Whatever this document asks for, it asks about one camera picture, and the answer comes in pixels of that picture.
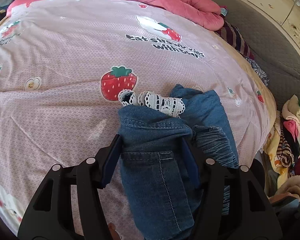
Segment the blue denim lace-trimmed pants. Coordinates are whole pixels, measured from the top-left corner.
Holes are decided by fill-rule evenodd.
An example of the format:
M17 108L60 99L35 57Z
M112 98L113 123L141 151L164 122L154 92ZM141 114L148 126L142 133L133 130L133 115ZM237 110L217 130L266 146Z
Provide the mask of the blue denim lace-trimmed pants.
M190 139L222 166L239 166L219 96L176 85L169 97L125 89L118 98L120 172L134 223L144 239L184 239L194 226L202 191L190 181L181 140Z

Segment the pile of clothes beside bed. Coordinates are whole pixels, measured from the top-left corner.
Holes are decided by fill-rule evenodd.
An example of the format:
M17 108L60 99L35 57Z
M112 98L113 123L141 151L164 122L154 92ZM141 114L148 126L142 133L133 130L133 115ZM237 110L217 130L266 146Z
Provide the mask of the pile of clothes beside bed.
M300 98L277 112L262 153L264 190L280 220L300 217Z

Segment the dark floral pillow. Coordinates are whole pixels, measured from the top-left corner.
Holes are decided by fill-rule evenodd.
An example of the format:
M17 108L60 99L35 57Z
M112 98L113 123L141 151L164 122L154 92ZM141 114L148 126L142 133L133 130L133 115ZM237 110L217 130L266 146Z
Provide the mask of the dark floral pillow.
M265 86L269 85L269 77L267 76L266 72L256 63L255 60L250 59L249 57L244 56L244 58L249 62L252 69L255 71L255 73L258 75L258 77L261 79L261 81L264 83Z

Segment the pink strawberry print bedsheet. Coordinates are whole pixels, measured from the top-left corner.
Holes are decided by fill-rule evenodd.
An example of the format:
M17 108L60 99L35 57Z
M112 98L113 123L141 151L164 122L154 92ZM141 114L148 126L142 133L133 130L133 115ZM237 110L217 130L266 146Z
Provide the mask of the pink strawberry print bedsheet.
M0 27L0 218L14 235L53 164L72 166L119 128L122 89L168 96L214 90L239 162L250 165L276 102L250 64L214 32L135 1L41 0Z

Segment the grey padded headboard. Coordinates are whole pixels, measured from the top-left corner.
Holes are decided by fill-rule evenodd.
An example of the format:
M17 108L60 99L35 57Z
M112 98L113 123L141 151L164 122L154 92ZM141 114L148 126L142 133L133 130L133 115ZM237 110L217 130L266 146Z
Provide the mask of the grey padded headboard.
M269 78L277 108L293 95L300 97L300 55L266 17L241 0L212 0L228 8L225 20L239 29L255 61Z

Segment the striped purple pillow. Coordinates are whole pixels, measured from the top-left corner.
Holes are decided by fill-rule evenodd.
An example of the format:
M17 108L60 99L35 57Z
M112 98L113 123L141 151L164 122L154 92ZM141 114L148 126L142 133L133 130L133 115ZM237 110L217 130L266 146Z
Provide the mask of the striped purple pillow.
M243 36L239 32L239 29L234 25L225 21L222 28L216 31L216 34L218 34L229 45L235 48L241 55L248 57L251 60L254 59L253 52L251 51L249 45L244 40Z

